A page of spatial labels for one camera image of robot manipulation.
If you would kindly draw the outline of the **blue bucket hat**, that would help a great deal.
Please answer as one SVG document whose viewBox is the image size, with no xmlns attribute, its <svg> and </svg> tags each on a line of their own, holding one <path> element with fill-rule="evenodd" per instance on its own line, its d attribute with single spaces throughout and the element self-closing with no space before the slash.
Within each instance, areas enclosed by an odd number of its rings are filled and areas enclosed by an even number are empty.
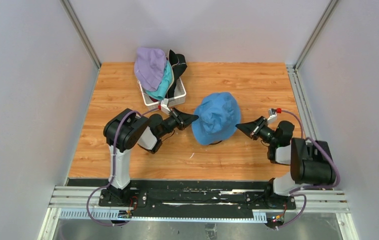
<svg viewBox="0 0 379 240">
<path fill-rule="evenodd" d="M 196 141 L 203 146 L 226 141 L 241 123 L 241 109 L 230 92 L 215 92 L 206 96 L 195 109 L 198 119 L 191 124 Z"/>
</svg>

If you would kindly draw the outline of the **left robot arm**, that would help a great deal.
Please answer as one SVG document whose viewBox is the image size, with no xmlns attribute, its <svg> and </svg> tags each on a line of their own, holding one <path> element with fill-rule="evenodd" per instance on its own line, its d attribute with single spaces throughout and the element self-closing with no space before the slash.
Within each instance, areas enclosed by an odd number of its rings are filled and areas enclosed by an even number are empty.
<svg viewBox="0 0 379 240">
<path fill-rule="evenodd" d="M 155 154 L 163 144 L 163 137 L 175 130 L 185 130 L 199 119 L 198 115 L 171 108 L 167 118 L 154 113 L 150 116 L 129 108 L 111 119 L 103 129 L 110 151 L 110 176 L 106 189 L 119 207 L 131 200 L 130 162 L 132 149 L 138 145 Z"/>
</svg>

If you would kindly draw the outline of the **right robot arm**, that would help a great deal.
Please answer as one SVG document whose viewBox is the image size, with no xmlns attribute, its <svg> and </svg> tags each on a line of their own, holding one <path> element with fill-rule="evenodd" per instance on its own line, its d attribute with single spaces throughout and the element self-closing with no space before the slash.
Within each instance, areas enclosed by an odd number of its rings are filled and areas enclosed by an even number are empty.
<svg viewBox="0 0 379 240">
<path fill-rule="evenodd" d="M 252 140 L 267 146 L 267 158 L 273 164 L 288 165 L 289 172 L 268 181 L 263 194 L 264 204 L 275 209 L 284 200 L 301 190 L 331 189 L 339 185 L 340 174 L 325 141 L 294 137 L 294 124 L 280 121 L 276 129 L 261 116 L 255 121 L 239 123 L 236 128 Z"/>
</svg>

